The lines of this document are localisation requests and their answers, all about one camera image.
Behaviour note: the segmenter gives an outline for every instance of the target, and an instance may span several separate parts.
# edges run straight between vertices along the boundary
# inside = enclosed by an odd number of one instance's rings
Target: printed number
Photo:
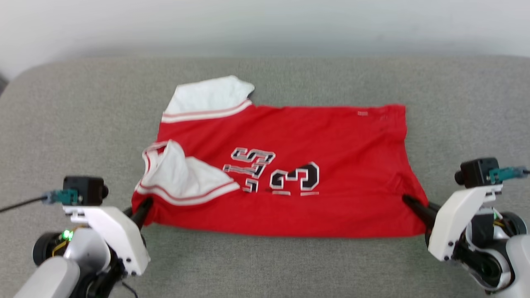
[[[249,151],[247,148],[236,148],[234,152],[232,152],[232,159],[249,163],[252,162],[251,166],[247,168],[242,168],[240,166],[226,164],[223,167],[223,171],[247,174],[252,176],[252,178],[257,179],[260,178],[261,173],[263,173],[263,170],[265,169],[267,164],[272,162],[274,157],[276,157],[274,152],[256,149],[252,149]]]
[[[299,178],[299,174],[304,173],[305,177]],[[310,162],[292,172],[276,170],[270,176],[270,187],[272,189],[283,189],[285,181],[300,180],[300,190],[313,190],[319,184],[320,169],[314,162]]]
[[[257,180],[247,178],[245,183],[248,187],[243,188],[243,191],[258,192],[258,181]]]
[[[223,167],[225,172],[236,172],[250,175],[254,179],[247,178],[245,184],[247,187],[243,188],[246,192],[258,192],[258,181],[265,167],[274,160],[276,154],[274,152],[247,148],[236,148],[231,155],[233,160],[252,163],[249,167],[234,166],[226,164]],[[304,177],[300,178],[299,174],[303,173]],[[284,181],[298,181],[300,180],[300,190],[313,190],[320,179],[319,166],[314,162],[301,166],[294,171],[286,172],[282,170],[275,170],[270,175],[270,187],[274,189],[273,193],[281,192],[284,188]]]

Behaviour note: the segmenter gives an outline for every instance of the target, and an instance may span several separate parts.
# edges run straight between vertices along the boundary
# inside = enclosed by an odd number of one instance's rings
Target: gray couch
[[[86,59],[27,71],[0,97],[1,205],[82,173],[105,178],[105,204],[127,207],[175,86],[229,74],[256,86],[256,104],[406,104],[410,163],[437,203],[458,189],[462,161],[530,165],[526,58]],[[528,181],[508,182],[497,206],[530,221],[529,192]],[[35,269],[37,237],[73,224],[41,204],[0,218],[0,297],[12,297]],[[158,225],[144,235],[152,262],[128,281],[140,297],[484,297],[422,236],[260,238]],[[112,296],[132,297],[121,286]]]
[[[0,79],[0,95],[2,95],[2,92],[5,89],[6,83]]]

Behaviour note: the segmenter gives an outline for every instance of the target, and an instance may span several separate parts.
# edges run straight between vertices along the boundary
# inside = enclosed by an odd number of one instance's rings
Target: green led light
[[[70,241],[72,240],[73,236],[74,236],[74,232],[71,232],[69,230],[66,230],[63,232],[63,239],[68,239]]]

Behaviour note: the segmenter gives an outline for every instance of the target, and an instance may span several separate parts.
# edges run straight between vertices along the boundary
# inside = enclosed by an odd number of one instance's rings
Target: jersey
[[[402,202],[427,197],[405,151],[405,107],[270,107],[235,76],[177,87],[133,210],[146,224],[311,237],[425,232]]]

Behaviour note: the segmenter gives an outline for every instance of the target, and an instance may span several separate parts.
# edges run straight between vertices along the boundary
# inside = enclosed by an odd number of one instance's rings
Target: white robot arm
[[[425,222],[429,252],[440,261],[455,261],[488,294],[497,298],[530,297],[530,235],[516,214],[498,212],[491,204],[502,181],[523,178],[525,168],[500,169],[494,158],[465,162],[455,179],[458,190],[440,207],[404,202]]]
[[[146,200],[135,214],[131,209],[101,207],[106,194],[102,197],[97,188],[105,187],[102,179],[67,178],[76,185],[64,188],[75,187],[79,200],[75,198],[74,204],[69,198],[62,201],[63,210],[72,222],[82,225],[39,238],[33,248],[38,268],[15,298],[35,297],[36,293],[41,298],[108,297],[115,283],[142,275],[147,268],[150,258],[140,229],[152,200]]]

